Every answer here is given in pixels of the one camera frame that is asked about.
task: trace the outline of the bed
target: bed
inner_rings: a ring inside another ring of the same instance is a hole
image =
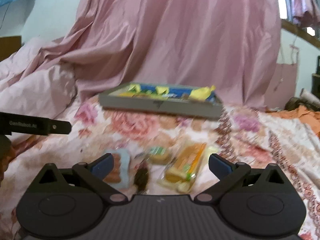
[[[278,163],[307,208],[300,231],[304,240],[320,237],[320,141],[309,126],[246,107],[226,106],[218,122],[196,118],[104,110],[95,96],[84,104],[76,99],[58,119],[71,122],[69,135],[32,136],[15,146],[0,187],[0,239],[18,238],[15,207],[45,163],[69,168],[91,162],[105,149],[126,148],[134,156],[150,145],[170,147],[188,138],[219,147],[220,155],[253,168]],[[156,183],[163,168],[151,169],[148,194],[175,194]],[[191,196],[218,179],[205,166]],[[129,198],[134,188],[125,190]]]

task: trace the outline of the white wall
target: white wall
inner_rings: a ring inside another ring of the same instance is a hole
[[[51,41],[64,36],[73,26],[80,0],[35,0],[21,31],[22,41],[39,36]]]
[[[31,0],[17,0],[0,7],[0,26],[6,10],[0,37],[20,35],[30,12]]]
[[[320,55],[320,49],[286,30],[281,30],[281,48],[277,61],[279,64],[291,64],[292,59],[293,63],[296,63],[296,51],[294,50],[292,55],[292,48],[290,48],[290,45],[293,43],[299,48],[297,85],[295,91],[295,96],[299,96],[302,88],[311,91],[311,75],[316,72],[317,57]]]

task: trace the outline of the packaged bread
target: packaged bread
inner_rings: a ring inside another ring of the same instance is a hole
[[[147,151],[147,154],[148,161],[157,165],[167,165],[172,158],[171,151],[168,148],[160,146],[151,147]]]
[[[206,143],[189,142],[167,165],[158,183],[186,194],[190,192],[199,172]]]
[[[103,179],[103,181],[115,189],[128,188],[130,185],[130,154],[127,152],[126,149],[108,149],[106,150],[106,152],[112,154],[114,166],[112,171]]]

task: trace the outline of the gray box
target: gray box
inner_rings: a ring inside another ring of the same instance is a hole
[[[216,101],[198,102],[191,100],[168,98],[167,100],[154,100],[150,98],[129,98],[118,97],[117,95],[126,92],[131,83],[122,84],[115,88],[106,90],[99,94],[99,103],[103,108],[113,108],[119,110],[134,110],[139,112],[165,113],[182,116],[204,117],[212,120],[218,120],[222,112],[222,102],[216,96]],[[165,86],[174,88],[191,88],[199,87],[169,85],[169,84],[148,84],[133,82],[132,84]]]

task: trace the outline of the blue gripper pad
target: blue gripper pad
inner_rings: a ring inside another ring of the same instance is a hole
[[[98,179],[103,180],[112,170],[113,170],[114,162],[112,155],[103,159],[94,165],[90,172],[96,176]]]
[[[209,157],[209,169],[220,180],[232,173],[233,165],[227,160],[220,160],[218,155],[211,154]]]

